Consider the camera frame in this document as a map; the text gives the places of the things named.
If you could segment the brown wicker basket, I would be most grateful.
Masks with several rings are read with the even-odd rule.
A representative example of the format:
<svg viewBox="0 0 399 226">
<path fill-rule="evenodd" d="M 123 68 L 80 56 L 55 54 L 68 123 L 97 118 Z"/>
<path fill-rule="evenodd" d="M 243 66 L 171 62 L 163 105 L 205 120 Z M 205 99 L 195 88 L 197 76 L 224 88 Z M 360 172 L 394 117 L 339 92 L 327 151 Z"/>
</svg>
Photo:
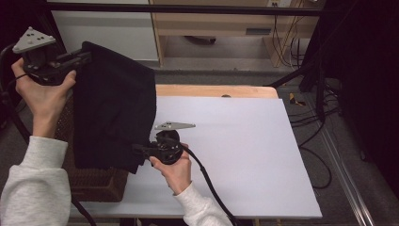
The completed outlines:
<svg viewBox="0 0 399 226">
<path fill-rule="evenodd" d="M 67 103 L 57 124 L 56 138 L 67 141 L 63 169 L 67 171 L 72 195 L 80 202 L 120 202 L 128 172 L 122 169 L 78 169 L 73 151 L 73 97 Z"/>
</svg>

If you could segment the person's right hand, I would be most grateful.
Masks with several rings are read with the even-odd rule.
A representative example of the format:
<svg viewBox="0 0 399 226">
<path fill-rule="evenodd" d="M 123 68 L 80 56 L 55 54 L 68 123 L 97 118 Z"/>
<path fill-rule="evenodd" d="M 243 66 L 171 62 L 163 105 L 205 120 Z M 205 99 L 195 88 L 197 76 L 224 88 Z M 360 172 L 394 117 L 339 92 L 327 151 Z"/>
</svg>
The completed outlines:
<svg viewBox="0 0 399 226">
<path fill-rule="evenodd" d="M 154 156 L 150 157 L 150 162 L 164 176 L 174 195 L 181 194 L 191 185 L 192 162 L 186 151 L 183 151 L 180 159 L 172 165 L 165 165 Z"/>
</svg>

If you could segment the yellow and black tape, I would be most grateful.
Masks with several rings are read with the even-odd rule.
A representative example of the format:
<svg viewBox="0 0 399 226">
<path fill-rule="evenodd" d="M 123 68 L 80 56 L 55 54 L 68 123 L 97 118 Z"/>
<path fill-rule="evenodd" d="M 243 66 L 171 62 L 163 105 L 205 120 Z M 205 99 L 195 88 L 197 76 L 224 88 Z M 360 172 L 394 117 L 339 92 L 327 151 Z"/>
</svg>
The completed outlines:
<svg viewBox="0 0 399 226">
<path fill-rule="evenodd" d="M 292 105 L 306 105 L 304 101 L 298 101 L 292 92 L 289 93 L 289 101 Z"/>
</svg>

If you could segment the aluminium floor rail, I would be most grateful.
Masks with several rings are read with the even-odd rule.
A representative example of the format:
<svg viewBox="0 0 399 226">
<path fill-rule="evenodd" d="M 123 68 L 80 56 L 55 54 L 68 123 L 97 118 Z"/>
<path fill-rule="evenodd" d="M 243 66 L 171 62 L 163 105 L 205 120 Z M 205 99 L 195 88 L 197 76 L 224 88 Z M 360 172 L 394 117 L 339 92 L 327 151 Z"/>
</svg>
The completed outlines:
<svg viewBox="0 0 399 226">
<path fill-rule="evenodd" d="M 342 160 L 342 157 L 338 151 L 338 146 L 333 140 L 333 135 L 327 129 L 327 113 L 324 111 L 324 109 L 316 109 L 316 102 L 313 100 L 313 97 L 310 94 L 305 94 L 304 100 L 309 104 L 311 113 L 321 119 L 321 121 L 318 122 L 318 125 L 320 126 L 321 138 L 326 147 L 332 167 L 335 170 L 343 192 L 345 193 L 345 197 L 352 208 L 359 226 L 375 226 L 375 222 L 367 208 L 367 205 L 361 197 L 356 183 L 354 182 L 345 163 Z"/>
</svg>

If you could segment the black horizontal frame bar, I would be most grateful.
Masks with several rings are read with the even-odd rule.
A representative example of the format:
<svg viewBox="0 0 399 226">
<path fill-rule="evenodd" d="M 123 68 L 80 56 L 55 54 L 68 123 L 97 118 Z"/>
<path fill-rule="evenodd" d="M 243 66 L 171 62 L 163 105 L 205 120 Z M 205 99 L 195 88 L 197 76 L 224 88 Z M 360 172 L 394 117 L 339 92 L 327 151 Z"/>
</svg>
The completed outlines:
<svg viewBox="0 0 399 226">
<path fill-rule="evenodd" d="M 96 12 L 149 12 L 149 13 L 197 13 L 231 15 L 283 15 L 283 16 L 323 16 L 327 10 L 317 8 L 255 8 L 231 6 L 188 6 L 188 5 L 142 5 L 142 4 L 100 4 L 46 2 L 49 10 L 96 11 Z"/>
</svg>

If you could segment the light wooden desk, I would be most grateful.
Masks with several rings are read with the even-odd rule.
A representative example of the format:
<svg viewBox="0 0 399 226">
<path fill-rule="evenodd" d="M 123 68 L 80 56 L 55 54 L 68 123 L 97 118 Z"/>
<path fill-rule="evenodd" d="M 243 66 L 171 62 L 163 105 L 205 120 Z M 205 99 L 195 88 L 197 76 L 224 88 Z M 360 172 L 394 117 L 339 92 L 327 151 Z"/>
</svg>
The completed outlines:
<svg viewBox="0 0 399 226">
<path fill-rule="evenodd" d="M 149 0 L 152 5 L 231 6 L 268 8 L 268 0 Z M 325 0 L 292 0 L 289 8 L 324 7 Z M 261 37 L 279 67 L 293 39 L 309 38 L 318 22 L 312 16 L 154 13 L 155 33 L 160 37 Z"/>
</svg>

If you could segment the person's left hand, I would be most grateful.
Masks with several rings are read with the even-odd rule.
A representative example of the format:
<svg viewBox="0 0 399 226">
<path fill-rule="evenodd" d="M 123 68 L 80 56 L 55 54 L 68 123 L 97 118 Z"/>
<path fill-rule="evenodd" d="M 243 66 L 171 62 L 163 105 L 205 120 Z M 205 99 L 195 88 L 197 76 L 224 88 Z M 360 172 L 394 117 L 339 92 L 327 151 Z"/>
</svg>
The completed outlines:
<svg viewBox="0 0 399 226">
<path fill-rule="evenodd" d="M 17 78 L 16 91 L 33 114 L 33 136 L 54 138 L 67 93 L 76 83 L 76 71 L 70 71 L 59 86 L 42 86 L 25 75 L 23 65 L 20 58 L 11 65 L 11 69 Z"/>
</svg>

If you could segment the white wall socket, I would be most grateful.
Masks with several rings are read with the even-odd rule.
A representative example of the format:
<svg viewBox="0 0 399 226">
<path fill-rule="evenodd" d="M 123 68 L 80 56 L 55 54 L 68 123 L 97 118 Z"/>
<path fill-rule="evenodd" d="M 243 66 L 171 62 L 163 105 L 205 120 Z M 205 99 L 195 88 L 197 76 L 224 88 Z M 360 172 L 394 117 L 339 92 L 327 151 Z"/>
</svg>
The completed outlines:
<svg viewBox="0 0 399 226">
<path fill-rule="evenodd" d="M 267 7 L 269 8 L 289 8 L 292 0 L 268 0 Z"/>
</svg>

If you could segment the white foam board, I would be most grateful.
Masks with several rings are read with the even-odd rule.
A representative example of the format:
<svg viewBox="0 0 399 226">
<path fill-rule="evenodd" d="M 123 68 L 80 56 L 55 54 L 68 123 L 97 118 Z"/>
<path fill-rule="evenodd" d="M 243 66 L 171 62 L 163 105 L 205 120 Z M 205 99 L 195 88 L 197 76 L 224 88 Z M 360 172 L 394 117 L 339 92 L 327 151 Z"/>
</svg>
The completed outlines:
<svg viewBox="0 0 399 226">
<path fill-rule="evenodd" d="M 179 133 L 194 185 L 237 218 L 322 216 L 282 100 L 164 96 L 155 121 L 195 124 Z"/>
</svg>

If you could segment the white cabinet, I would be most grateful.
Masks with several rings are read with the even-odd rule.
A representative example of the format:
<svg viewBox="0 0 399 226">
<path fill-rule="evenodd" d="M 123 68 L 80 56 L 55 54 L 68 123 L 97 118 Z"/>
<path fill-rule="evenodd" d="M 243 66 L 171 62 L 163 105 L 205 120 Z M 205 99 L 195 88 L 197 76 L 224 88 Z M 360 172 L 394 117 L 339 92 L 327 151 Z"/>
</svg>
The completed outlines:
<svg viewBox="0 0 399 226">
<path fill-rule="evenodd" d="M 158 61 L 150 13 L 53 11 L 52 14 L 68 52 L 90 41 L 134 60 Z"/>
</svg>

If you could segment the black knit vest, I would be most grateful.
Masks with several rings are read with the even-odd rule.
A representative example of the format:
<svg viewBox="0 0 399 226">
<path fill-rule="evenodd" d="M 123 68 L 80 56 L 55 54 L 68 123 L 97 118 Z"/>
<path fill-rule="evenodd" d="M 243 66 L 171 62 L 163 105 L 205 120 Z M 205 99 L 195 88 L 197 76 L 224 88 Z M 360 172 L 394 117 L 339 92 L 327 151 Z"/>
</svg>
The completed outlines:
<svg viewBox="0 0 399 226">
<path fill-rule="evenodd" d="M 79 169 L 135 173 L 144 163 L 134 145 L 147 145 L 156 115 L 154 70 L 85 41 L 92 61 L 73 89 L 73 152 Z"/>
</svg>

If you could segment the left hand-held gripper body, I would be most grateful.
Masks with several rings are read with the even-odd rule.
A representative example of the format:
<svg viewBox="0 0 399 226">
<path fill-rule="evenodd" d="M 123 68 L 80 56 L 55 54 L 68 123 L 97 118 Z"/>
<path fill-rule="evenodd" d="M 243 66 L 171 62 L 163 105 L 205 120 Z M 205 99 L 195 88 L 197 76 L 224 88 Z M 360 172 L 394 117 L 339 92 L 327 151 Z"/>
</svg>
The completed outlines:
<svg viewBox="0 0 399 226">
<path fill-rule="evenodd" d="M 56 48 L 56 39 L 29 26 L 13 45 L 14 54 L 24 60 L 23 69 L 42 86 L 59 86 L 68 70 L 61 66 L 61 54 Z"/>
</svg>

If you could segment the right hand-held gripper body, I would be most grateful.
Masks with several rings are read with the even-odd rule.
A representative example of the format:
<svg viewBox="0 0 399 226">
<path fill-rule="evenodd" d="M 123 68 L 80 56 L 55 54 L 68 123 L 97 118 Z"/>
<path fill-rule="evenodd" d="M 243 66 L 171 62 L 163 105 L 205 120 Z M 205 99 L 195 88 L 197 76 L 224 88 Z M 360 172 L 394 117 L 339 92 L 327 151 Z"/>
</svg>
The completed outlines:
<svg viewBox="0 0 399 226">
<path fill-rule="evenodd" d="M 183 123 L 166 121 L 154 127 L 157 130 L 156 141 L 150 150 L 150 156 L 156 157 L 165 165 L 172 165 L 177 162 L 183 154 L 180 135 L 181 129 L 194 128 L 194 123 Z"/>
</svg>

